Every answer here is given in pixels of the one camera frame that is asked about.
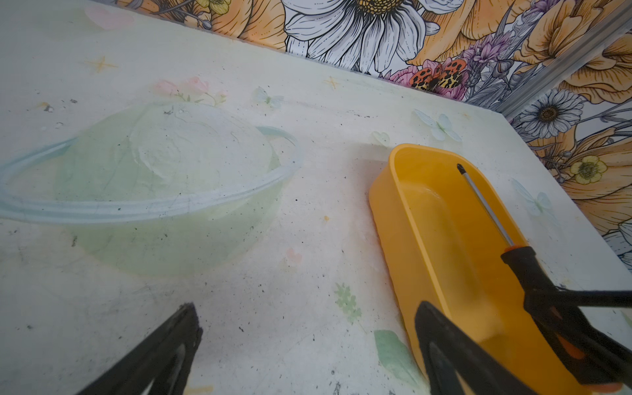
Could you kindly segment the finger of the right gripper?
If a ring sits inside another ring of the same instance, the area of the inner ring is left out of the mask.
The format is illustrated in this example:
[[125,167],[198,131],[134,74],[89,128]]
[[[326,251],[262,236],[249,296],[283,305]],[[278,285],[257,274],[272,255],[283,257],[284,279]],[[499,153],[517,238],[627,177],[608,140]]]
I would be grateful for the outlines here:
[[558,306],[630,309],[631,291],[531,290],[525,294],[526,311]]
[[542,333],[564,367],[582,385],[604,390],[609,384],[631,385],[631,350],[598,331],[581,311],[547,310]]

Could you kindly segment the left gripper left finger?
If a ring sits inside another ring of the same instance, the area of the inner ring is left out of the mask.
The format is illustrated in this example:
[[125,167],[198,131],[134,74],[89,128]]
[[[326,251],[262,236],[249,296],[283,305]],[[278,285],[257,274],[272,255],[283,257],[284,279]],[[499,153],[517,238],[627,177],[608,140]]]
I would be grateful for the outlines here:
[[202,340],[194,304],[186,303],[80,394],[182,394]]

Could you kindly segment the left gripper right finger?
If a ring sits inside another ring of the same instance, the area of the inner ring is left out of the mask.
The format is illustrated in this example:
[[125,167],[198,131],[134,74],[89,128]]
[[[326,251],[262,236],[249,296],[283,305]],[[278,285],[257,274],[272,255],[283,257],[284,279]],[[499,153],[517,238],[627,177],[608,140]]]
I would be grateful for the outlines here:
[[419,305],[415,329],[433,394],[534,394],[428,301]]

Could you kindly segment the black orange handled screwdriver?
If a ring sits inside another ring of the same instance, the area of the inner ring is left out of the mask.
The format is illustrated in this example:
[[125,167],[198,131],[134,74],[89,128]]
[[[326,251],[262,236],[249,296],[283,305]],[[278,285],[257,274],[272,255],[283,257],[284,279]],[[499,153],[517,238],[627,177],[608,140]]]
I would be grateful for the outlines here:
[[[485,200],[479,188],[473,182],[469,173],[467,173],[466,169],[461,165],[457,165],[457,169],[462,177],[467,181],[472,191],[477,195],[479,202],[482,204],[482,207],[487,211],[488,216],[495,223],[496,228],[501,233],[505,242],[508,245],[508,248],[500,255],[501,260],[511,269],[513,274],[518,279],[520,286],[524,291],[524,299],[525,294],[531,290],[544,290],[544,291],[567,291],[565,289],[559,288],[556,286],[549,276],[542,269],[537,257],[535,250],[528,245],[517,245],[511,239],[509,233],[505,230],[503,225],[501,225],[500,220],[498,219],[495,212],[492,210],[490,204]],[[574,314],[577,310],[582,312],[582,307],[570,307],[570,306],[558,306],[558,307],[550,307],[548,309],[536,309],[535,311],[526,311],[532,317],[536,326],[540,333],[542,333],[542,315],[547,310],[553,310],[555,312],[559,312],[562,314]],[[595,389],[592,386],[585,386],[591,388],[592,391],[598,393],[608,393],[608,392],[616,392],[620,386],[623,384],[609,384],[604,390]]]

